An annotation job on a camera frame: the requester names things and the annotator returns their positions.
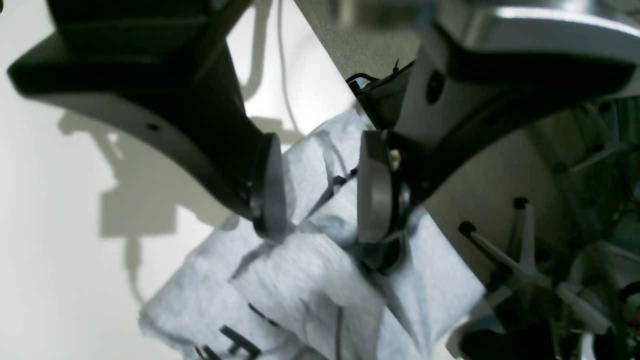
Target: black wire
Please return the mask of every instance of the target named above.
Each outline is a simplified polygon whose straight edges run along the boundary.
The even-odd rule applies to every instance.
[[[620,179],[620,183],[621,183],[621,186],[622,186],[622,191],[624,192],[625,197],[627,198],[627,200],[632,202],[634,205],[640,206],[640,200],[638,200],[638,198],[636,198],[636,196],[634,195],[633,189],[631,188],[631,186],[629,185],[629,183],[627,181],[627,171],[626,171],[626,169],[624,167],[624,164],[622,164],[619,161],[617,161],[616,162],[616,166],[618,168],[618,177]]]

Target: circular hole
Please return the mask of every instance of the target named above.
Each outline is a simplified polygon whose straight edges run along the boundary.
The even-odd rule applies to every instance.
[[[488,117],[485,121],[484,124],[487,126],[494,126],[498,123],[498,118],[497,117]]]
[[[155,124],[147,124],[147,129],[151,131],[160,131],[160,127]]]
[[[605,101],[598,107],[601,113],[607,113],[611,110],[611,103],[609,101]]]
[[[537,263],[545,263],[549,261],[550,258],[551,258],[551,255],[549,254],[549,251],[546,251],[545,249],[536,249]]]
[[[429,83],[427,84],[427,102],[430,105],[435,104],[442,95],[444,81],[444,75],[439,71],[435,70],[431,74],[431,78],[429,78]]]

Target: screw hole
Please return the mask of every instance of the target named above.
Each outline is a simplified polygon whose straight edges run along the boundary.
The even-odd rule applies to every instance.
[[[436,70],[431,74],[429,83],[427,84],[427,102],[429,103],[429,105],[435,104],[442,95],[444,82],[444,75],[442,75],[439,71]]]
[[[611,103],[609,101],[605,101],[598,107],[601,113],[608,113],[611,110]]]
[[[155,132],[160,131],[160,127],[158,125],[155,125],[155,124],[147,124],[147,129],[149,129],[151,131],[155,131]]]

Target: folded cloth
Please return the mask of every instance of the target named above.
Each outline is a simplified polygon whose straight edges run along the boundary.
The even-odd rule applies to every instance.
[[[424,208],[410,217],[407,257],[390,275],[363,274],[343,250],[357,235],[357,179],[317,204],[356,167],[368,127],[348,111],[289,149],[285,242],[261,240],[231,216],[143,308],[142,331],[185,359],[205,344],[221,358],[236,354],[229,329],[260,360],[427,359],[484,289]]]

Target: dark machinery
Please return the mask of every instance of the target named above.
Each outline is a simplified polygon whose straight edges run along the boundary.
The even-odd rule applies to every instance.
[[[48,2],[57,30],[9,68],[17,90],[149,143],[281,241],[280,143],[245,115],[225,43],[251,1]],[[377,90],[397,113],[362,135],[358,238],[377,249],[374,270],[393,263],[410,211],[486,146],[563,108],[640,94],[640,29],[601,1],[334,3],[341,22],[422,39],[411,69]]]

